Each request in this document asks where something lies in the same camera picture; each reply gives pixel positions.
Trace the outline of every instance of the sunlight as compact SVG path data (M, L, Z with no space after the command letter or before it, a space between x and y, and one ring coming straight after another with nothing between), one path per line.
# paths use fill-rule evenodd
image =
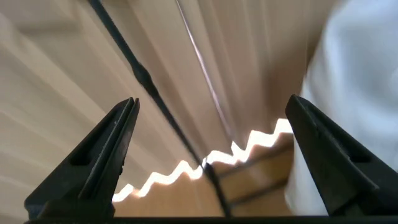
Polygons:
M232 142L231 150L233 155L220 151L211 151L210 154L203 159L202 166L205 167L206 164L212 164L214 162L222 162L229 165L235 165L238 161L246 162L254 145L271 147L275 144L280 133L293 133L292 127L287 119L278 119L273 134L266 134L254 130L251 131L245 150L242 150L235 142ZM154 183L170 185L174 183L183 172L188 174L191 180L197 180L203 174L203 169L200 166L196 169L192 169L187 161L181 161L170 175L163 175L157 172L151 173L140 190L134 190L134 187L131 184L127 184L119 193L113 195L112 201L121 202L129 194L144 197L148 194L150 187Z

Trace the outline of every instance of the white cloth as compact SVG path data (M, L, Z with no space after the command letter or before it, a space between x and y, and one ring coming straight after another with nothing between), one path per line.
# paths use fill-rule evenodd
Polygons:
M398 1L348 1L335 11L302 96L397 170ZM296 142L285 198L296 215L327 215Z

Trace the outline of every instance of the curtain fold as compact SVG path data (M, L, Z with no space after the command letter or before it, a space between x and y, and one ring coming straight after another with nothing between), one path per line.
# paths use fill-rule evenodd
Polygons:
M102 2L203 158L273 132L335 1ZM86 1L1 1L0 30L0 213L26 218L28 194L130 96L141 109L117 191L196 168Z

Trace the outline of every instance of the black pole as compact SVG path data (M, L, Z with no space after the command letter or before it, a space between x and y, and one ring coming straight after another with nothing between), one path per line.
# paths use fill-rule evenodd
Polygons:
M217 178L217 175L210 164L206 165L206 169L201 164L201 161L198 155L193 150L192 145L188 141L187 137L185 137L184 133L182 132L180 126L177 124L176 120L174 119L173 115L170 113L169 109L167 108L166 104L164 103L162 97L160 97L159 92L154 85L149 72L146 68L139 63L136 56L131 51L130 47L128 46L127 42L124 40L123 36L121 35L119 29L116 27L112 18L106 12L104 6L101 4L100 0L89 0L90 5L94 9L95 13L104 24L105 28L108 30L109 34L118 45L119 49L130 63L134 76L136 77L137 81L145 88L146 92L152 97L155 101L163 115L166 117L167 121L173 127L174 131L177 133L187 150L190 152L192 157L194 158L195 162L202 167L204 173L213 183L213 186L216 190L216 194L218 200L220 201L221 207L224 211L224 215L226 217L231 217L231 210L229 209L228 203L226 202L225 196L221 189L220 182Z

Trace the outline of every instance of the curtain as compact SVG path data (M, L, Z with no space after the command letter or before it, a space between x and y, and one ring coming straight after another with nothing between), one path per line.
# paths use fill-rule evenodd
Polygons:
M203 158L273 132L335 2L103 4ZM1 1L0 30L0 213L25 220L24 199L130 96L141 109L117 191L197 166L86 1Z

